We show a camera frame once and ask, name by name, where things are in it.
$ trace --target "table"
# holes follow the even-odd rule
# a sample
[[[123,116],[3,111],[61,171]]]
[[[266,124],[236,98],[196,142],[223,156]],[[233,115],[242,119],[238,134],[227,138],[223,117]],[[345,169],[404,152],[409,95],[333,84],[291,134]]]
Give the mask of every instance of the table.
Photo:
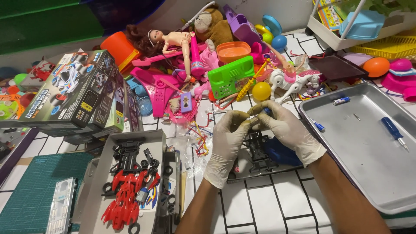
[[[295,32],[286,35],[288,39],[286,53],[283,55],[289,60],[294,59],[293,54],[307,53],[309,56],[323,53],[326,46],[319,38],[306,36],[303,33]],[[391,95],[399,104],[416,115],[416,103],[408,103],[403,100],[400,94],[391,92],[380,85],[379,80],[371,81],[378,85],[383,91]],[[283,106],[298,115],[297,107],[301,100],[297,97],[288,100]],[[251,97],[249,92],[240,102],[232,103],[227,109],[248,111],[258,101]],[[196,122],[200,125],[207,123],[205,110],[213,110],[214,106],[208,99],[201,100]],[[223,114],[214,114],[212,121],[207,128],[213,130]],[[163,129],[168,142],[181,143],[180,136],[184,131],[174,124],[165,125],[162,119],[142,117],[144,130]],[[21,161],[11,172],[7,181],[0,188],[0,212],[10,197],[12,191],[28,163],[30,157],[36,155],[55,154],[83,149],[83,145],[74,146],[63,141],[63,137],[48,137],[42,133],[33,140],[24,153]],[[205,159],[194,157],[195,163],[203,164],[208,161],[210,154]],[[200,182],[202,181],[202,170],[188,171],[186,182],[185,208],[189,205]],[[286,172],[260,177],[235,184],[226,185],[218,194],[218,199],[211,231],[215,234],[236,234],[236,233],[302,233],[302,234],[332,234],[334,233],[331,222],[328,218],[328,206],[318,188],[312,174],[308,169]],[[391,228],[413,227],[416,224],[416,217],[387,220]]]

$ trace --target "brown teddy bear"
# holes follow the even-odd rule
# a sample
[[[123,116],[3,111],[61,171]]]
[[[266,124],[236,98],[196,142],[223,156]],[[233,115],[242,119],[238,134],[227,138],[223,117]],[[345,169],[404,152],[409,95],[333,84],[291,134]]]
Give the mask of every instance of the brown teddy bear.
[[[223,18],[218,7],[216,3],[205,9],[195,19],[194,26],[189,27],[189,31],[195,31],[197,38],[205,42],[211,51],[215,50],[222,43],[238,41],[231,32],[228,21]]]

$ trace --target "yellow ball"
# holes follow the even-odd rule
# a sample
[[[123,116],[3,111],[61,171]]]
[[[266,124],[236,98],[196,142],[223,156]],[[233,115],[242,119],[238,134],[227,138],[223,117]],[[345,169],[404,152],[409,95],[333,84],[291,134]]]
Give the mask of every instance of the yellow ball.
[[[259,101],[266,100],[272,92],[272,88],[266,82],[258,82],[254,87],[251,93],[253,97]]]
[[[273,40],[273,36],[272,35],[270,35],[268,33],[265,33],[262,36],[263,36],[263,41],[265,43],[267,43],[267,44],[271,44],[272,43],[272,40]]]

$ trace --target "white latex glove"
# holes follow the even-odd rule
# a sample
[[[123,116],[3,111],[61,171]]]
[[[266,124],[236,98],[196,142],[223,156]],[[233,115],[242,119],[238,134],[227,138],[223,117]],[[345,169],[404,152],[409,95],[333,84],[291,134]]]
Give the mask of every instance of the white latex glove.
[[[247,113],[256,115],[265,107],[272,110],[274,119],[267,114],[259,114],[257,117],[260,123],[253,126],[253,130],[259,130],[261,124],[270,128],[282,144],[296,152],[304,167],[324,155],[327,149],[308,132],[291,111],[276,102],[262,102],[250,108]]]
[[[229,110],[214,126],[212,155],[204,178],[219,189],[227,183],[228,174],[250,129],[250,121],[246,120],[249,117],[245,112]]]

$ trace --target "pink toy microphone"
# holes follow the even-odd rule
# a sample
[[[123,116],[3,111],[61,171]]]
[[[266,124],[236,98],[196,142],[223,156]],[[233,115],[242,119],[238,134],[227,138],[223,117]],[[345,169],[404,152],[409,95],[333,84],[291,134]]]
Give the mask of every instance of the pink toy microphone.
[[[191,37],[191,52],[192,52],[192,64],[191,74],[193,76],[202,76],[205,72],[204,65],[199,57],[198,44],[196,43],[196,36]]]

